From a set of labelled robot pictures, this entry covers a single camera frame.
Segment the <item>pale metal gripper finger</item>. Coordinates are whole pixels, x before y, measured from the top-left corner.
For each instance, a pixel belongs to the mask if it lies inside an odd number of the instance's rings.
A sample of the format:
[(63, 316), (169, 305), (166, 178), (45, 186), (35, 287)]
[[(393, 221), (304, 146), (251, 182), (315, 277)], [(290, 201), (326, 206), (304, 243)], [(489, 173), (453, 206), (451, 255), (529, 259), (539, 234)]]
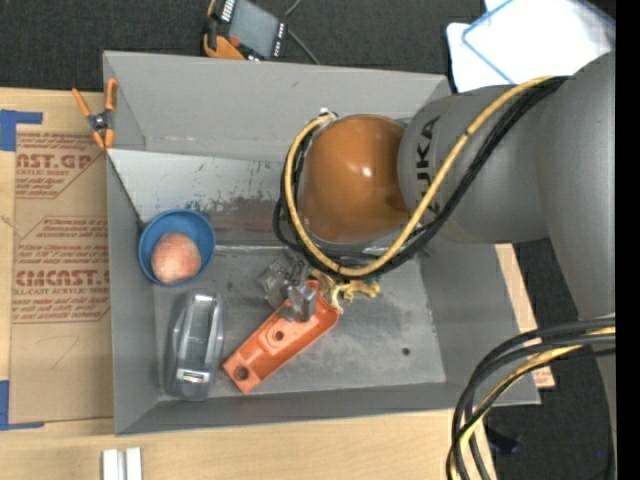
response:
[(258, 275), (258, 284), (264, 290), (264, 299), (268, 304), (285, 302), (290, 289), (299, 284), (299, 267), (297, 261), (276, 259)]
[(288, 321), (309, 321), (316, 311), (317, 290), (301, 283), (287, 288), (280, 316)]

